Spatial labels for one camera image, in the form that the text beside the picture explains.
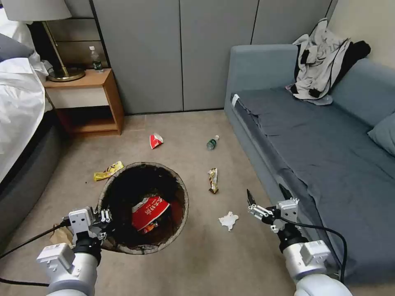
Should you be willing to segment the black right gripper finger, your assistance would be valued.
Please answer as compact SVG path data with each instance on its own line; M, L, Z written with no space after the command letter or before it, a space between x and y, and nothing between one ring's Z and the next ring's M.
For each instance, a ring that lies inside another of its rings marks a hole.
M279 188L285 200L293 200L295 202L300 201L298 197L294 197L291 191L284 187L282 184L279 184Z
M272 218L274 217L274 214L271 210L268 210L260 205L258 205L252 196L251 192L249 189L247 191L247 202L248 202L248 211L251 213L254 217L258 219L264 218Z

